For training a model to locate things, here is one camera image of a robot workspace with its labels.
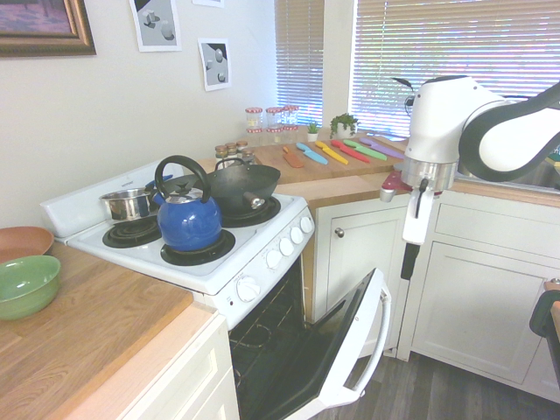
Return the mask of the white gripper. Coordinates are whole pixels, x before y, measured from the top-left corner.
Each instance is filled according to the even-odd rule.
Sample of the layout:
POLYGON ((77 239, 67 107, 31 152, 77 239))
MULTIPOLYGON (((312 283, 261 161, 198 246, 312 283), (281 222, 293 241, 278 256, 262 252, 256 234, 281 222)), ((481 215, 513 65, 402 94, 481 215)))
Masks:
POLYGON ((418 246, 425 241, 431 209, 433 206, 433 191, 413 191, 405 216, 402 238, 407 242, 402 259, 401 279, 410 280, 418 255, 418 246))

